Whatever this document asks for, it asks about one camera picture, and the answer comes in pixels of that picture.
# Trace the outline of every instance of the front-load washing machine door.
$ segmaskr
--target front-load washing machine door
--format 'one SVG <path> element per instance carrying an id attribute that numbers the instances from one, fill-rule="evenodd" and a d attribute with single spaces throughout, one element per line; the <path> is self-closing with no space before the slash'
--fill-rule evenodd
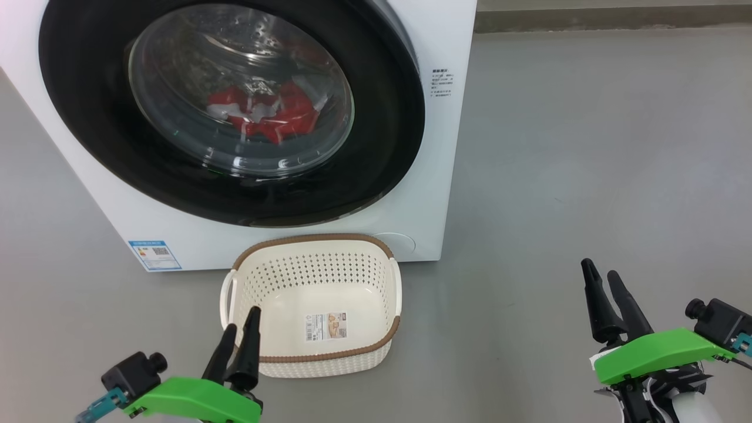
<path id="1" fill-rule="evenodd" d="M 364 208 L 423 137 L 411 49 L 371 2 L 50 0 L 39 58 L 57 111 L 102 165 L 230 224 Z"/>

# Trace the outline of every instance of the brown basket rim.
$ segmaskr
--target brown basket rim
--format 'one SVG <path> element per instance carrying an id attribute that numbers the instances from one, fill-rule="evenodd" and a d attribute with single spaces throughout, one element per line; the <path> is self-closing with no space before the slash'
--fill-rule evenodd
<path id="1" fill-rule="evenodd" d="M 313 242 L 313 241 L 370 242 L 376 245 L 377 247 L 381 248 L 381 250 L 384 251 L 384 253 L 387 255 L 388 258 L 394 258 L 394 254 L 389 249 L 389 247 L 387 247 L 387 245 L 384 244 L 383 241 L 381 241 L 380 239 L 374 238 L 373 236 L 363 235 L 361 233 L 323 233 L 323 234 L 317 234 L 317 235 L 288 236 L 286 238 L 272 239 L 271 241 L 260 242 L 254 245 L 253 247 L 248 248 L 246 251 L 243 251 L 240 254 L 240 256 L 238 256 L 238 259 L 235 260 L 235 263 L 232 265 L 232 269 L 237 271 L 238 269 L 240 269 L 240 265 L 245 261 L 245 259 L 248 258 L 248 256 L 264 248 L 276 247 L 278 245 L 288 245 L 288 244 L 296 244 L 300 242 Z M 378 342 L 376 342 L 375 344 L 368 345 L 362 348 L 348 349 L 345 351 L 330 352 L 327 354 L 318 354 L 318 355 L 261 356 L 259 357 L 259 362 L 260 363 L 310 363 L 314 361 L 335 360 L 337 358 L 347 358 L 347 357 L 353 357 L 354 355 L 368 354 L 369 352 L 376 351 L 379 348 L 385 346 L 387 343 L 389 343 L 389 341 L 391 341 L 392 338 L 394 337 L 394 334 L 397 332 L 398 328 L 399 328 L 399 316 L 395 316 L 394 320 L 392 321 L 392 327 L 389 329 L 389 332 L 387 332 L 384 338 L 379 339 Z"/>
<path id="2" fill-rule="evenodd" d="M 374 238 L 373 236 L 363 235 L 361 233 L 322 233 L 318 235 L 288 236 L 286 238 L 272 239 L 271 241 L 260 242 L 254 245 L 253 247 L 248 248 L 246 251 L 243 251 L 240 254 L 240 256 L 238 256 L 238 259 L 235 260 L 235 263 L 232 264 L 232 268 L 234 270 L 238 270 L 240 268 L 240 265 L 245 261 L 245 259 L 247 259 L 248 256 L 250 256 L 251 254 L 255 253 L 258 250 L 262 250 L 264 248 L 269 248 L 269 247 L 276 247 L 278 245 L 288 245 L 288 244 L 296 244 L 299 242 L 313 242 L 313 241 L 370 242 L 372 244 L 375 244 L 377 247 L 381 248 L 388 258 L 394 258 L 394 254 L 392 254 L 392 251 L 389 249 L 389 247 L 387 247 L 387 245 L 384 244 L 383 241 L 381 241 L 380 239 Z"/>

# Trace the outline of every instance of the transparent door glass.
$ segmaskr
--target transparent door glass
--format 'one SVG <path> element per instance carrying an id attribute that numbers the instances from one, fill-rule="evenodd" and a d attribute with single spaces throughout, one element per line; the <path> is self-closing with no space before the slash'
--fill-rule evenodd
<path id="1" fill-rule="evenodd" d="M 287 21 L 237 5 L 165 15 L 128 61 L 138 107 L 172 144 L 218 172 L 284 177 L 330 158 L 354 105 L 326 49 Z"/>

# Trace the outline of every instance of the black cable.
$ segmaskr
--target black cable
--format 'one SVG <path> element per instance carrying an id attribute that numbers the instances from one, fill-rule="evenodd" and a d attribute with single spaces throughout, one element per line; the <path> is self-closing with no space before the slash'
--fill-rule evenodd
<path id="1" fill-rule="evenodd" d="M 746 369 L 752 370 L 752 366 L 751 366 L 751 365 L 749 365 L 749 364 L 747 364 L 747 363 L 745 363 L 744 361 L 741 361 L 741 360 L 737 360 L 737 359 L 735 359 L 735 358 L 732 358 L 732 359 L 731 359 L 731 362 L 732 362 L 732 363 L 737 363 L 737 364 L 738 364 L 739 366 L 742 366 L 742 367 L 744 367 L 744 368 L 746 368 Z"/>

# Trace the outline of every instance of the blue and white sticker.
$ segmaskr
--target blue and white sticker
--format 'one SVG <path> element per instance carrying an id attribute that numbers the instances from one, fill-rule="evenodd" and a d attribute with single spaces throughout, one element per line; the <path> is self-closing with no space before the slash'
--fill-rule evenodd
<path id="1" fill-rule="evenodd" d="M 175 260 L 172 251 L 164 241 L 128 241 L 146 270 L 180 270 L 180 264 Z"/>

